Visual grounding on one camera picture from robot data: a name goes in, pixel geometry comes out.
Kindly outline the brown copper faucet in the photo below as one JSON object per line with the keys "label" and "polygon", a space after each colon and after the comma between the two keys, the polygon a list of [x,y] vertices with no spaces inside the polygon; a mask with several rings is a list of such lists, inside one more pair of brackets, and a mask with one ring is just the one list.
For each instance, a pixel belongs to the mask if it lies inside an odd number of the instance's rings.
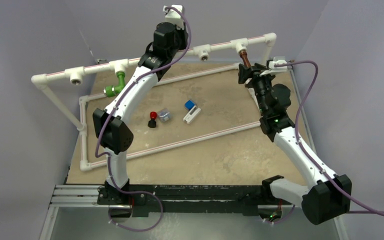
{"label": "brown copper faucet", "polygon": [[248,53],[245,49],[238,52],[239,57],[242,60],[242,63],[240,63],[238,66],[243,66],[244,68],[248,69],[251,67],[251,63],[248,58]]}

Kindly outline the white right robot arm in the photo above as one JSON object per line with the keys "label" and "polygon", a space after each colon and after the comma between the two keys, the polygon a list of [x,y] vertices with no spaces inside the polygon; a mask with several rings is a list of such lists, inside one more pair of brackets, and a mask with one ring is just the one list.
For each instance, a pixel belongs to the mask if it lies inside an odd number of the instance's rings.
{"label": "white right robot arm", "polygon": [[284,84],[273,84],[274,69],[261,64],[238,65],[238,83],[252,89],[260,112],[262,132],[293,162],[305,179],[305,185],[290,182],[282,176],[266,179],[260,196],[268,204],[285,200],[301,208],[310,223],[319,225],[348,213],[352,182],[345,174],[329,168],[300,135],[289,117],[291,90]]}

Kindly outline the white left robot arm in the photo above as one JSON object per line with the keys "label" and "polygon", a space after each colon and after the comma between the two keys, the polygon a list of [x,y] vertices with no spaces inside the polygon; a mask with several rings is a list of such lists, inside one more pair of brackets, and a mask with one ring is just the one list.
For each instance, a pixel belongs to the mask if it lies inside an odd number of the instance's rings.
{"label": "white left robot arm", "polygon": [[156,26],[153,40],[140,57],[137,67],[120,94],[105,109],[97,108],[93,124],[97,134],[97,147],[103,147],[97,157],[106,156],[108,177],[105,186],[110,188],[109,197],[118,205],[129,199],[127,149],[134,135],[128,124],[131,116],[146,94],[162,79],[168,69],[178,62],[175,55],[184,56],[192,39],[191,27],[183,20],[183,27],[170,22]]}

